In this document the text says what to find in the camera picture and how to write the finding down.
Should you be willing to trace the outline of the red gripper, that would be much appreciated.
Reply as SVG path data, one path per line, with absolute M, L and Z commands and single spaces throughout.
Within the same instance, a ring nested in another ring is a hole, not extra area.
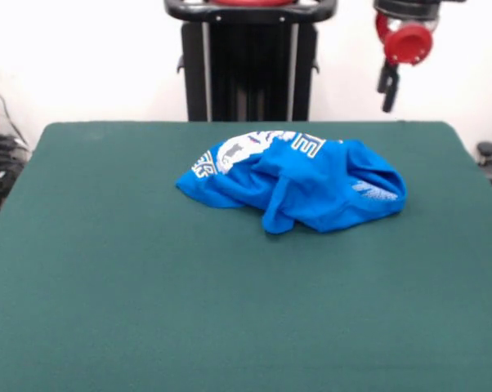
M 384 94 L 382 111 L 390 113 L 400 82 L 397 65 L 417 65 L 429 56 L 433 47 L 434 24 L 400 20 L 378 12 L 375 27 L 386 58 L 378 78 L 377 92 Z

